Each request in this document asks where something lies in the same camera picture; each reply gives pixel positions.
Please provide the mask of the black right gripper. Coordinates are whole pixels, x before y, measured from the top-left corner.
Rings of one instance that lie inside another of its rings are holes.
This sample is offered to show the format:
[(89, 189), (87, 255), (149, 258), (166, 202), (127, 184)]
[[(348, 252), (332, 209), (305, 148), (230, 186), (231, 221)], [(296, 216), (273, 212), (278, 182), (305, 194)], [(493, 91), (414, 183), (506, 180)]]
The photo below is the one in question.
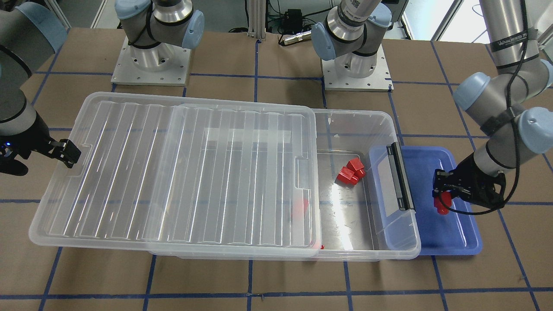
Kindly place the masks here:
[(81, 157), (81, 150), (68, 139), (55, 140), (49, 128), (36, 111), (27, 110), (12, 121), (1, 124), (1, 166), (6, 175), (24, 176), (28, 167), (16, 159), (28, 159), (32, 152), (57, 159), (72, 168)]

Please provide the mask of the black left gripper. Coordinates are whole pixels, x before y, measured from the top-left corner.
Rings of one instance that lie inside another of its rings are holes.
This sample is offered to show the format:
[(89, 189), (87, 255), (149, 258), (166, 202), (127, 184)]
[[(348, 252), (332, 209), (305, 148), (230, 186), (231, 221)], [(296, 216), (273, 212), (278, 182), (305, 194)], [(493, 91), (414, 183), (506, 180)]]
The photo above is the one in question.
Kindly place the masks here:
[(433, 198), (437, 196), (437, 208), (452, 206), (455, 197), (486, 209), (505, 207), (506, 178), (504, 171), (488, 175), (476, 164), (474, 155), (469, 155), (452, 171), (435, 169)]

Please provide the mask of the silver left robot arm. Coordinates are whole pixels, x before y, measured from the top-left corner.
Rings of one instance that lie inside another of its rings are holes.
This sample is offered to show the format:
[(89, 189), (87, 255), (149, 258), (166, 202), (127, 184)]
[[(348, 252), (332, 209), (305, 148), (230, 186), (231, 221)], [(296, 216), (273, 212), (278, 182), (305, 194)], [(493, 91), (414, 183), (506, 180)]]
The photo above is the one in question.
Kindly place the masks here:
[[(524, 0), (482, 0), (490, 52), (498, 75), (477, 72), (454, 91), (454, 102), (488, 136), (484, 147), (452, 171), (436, 169), (432, 197), (446, 215), (455, 197), (485, 208), (502, 209), (516, 191), (521, 166), (552, 148), (552, 112), (524, 107), (524, 102), (552, 84), (552, 64), (539, 57), (537, 30)], [(391, 12), (379, 0), (343, 0), (326, 20), (311, 28), (320, 59), (345, 57), (347, 75), (368, 75)]]

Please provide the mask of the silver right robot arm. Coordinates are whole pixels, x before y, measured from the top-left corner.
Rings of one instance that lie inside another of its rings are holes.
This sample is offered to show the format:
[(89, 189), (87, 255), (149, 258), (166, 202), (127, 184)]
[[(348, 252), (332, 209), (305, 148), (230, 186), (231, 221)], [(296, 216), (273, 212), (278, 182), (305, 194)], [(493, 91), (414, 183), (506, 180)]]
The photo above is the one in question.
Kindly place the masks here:
[[(138, 67), (143, 56), (172, 45), (195, 49), (205, 30), (205, 16), (190, 0), (117, 0), (117, 18), (126, 32), (127, 44)], [(55, 140), (21, 86), (67, 40), (67, 30), (46, 7), (25, 2), (1, 12), (1, 172), (24, 176), (28, 168), (21, 157), (33, 152), (72, 168), (81, 150), (68, 139)]]

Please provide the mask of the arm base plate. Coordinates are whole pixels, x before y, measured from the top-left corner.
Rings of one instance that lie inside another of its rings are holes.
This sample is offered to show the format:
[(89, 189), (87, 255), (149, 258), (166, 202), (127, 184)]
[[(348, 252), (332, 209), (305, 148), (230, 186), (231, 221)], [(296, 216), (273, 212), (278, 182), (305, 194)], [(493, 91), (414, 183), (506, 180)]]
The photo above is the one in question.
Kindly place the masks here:
[(186, 86), (193, 51), (161, 43), (138, 49), (125, 38), (111, 82), (128, 86)]
[(391, 92), (394, 90), (383, 46), (375, 55), (354, 53), (334, 60), (321, 60), (324, 88), (327, 91)]

